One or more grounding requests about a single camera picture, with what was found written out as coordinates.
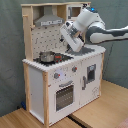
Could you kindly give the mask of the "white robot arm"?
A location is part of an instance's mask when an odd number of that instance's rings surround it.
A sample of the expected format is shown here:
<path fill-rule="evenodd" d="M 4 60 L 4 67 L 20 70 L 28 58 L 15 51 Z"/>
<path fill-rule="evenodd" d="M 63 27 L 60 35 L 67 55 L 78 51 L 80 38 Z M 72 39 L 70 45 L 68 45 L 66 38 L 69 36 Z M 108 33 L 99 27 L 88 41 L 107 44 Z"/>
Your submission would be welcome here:
<path fill-rule="evenodd" d="M 75 21 L 66 21 L 60 32 L 74 52 L 79 52 L 84 46 L 84 42 L 80 39 L 82 33 L 94 44 L 128 39 L 128 26 L 106 30 L 105 23 L 92 7 L 84 8 Z"/>

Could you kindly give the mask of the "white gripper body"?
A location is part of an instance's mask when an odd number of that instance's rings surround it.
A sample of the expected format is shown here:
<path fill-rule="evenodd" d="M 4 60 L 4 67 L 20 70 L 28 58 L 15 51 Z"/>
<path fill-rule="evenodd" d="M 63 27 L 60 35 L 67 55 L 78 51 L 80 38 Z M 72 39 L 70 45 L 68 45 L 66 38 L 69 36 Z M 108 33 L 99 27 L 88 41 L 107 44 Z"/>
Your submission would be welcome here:
<path fill-rule="evenodd" d="M 74 36 L 76 29 L 73 27 L 72 21 L 66 21 L 60 28 L 60 32 L 73 51 L 79 52 L 81 50 L 83 42 L 79 37 Z"/>

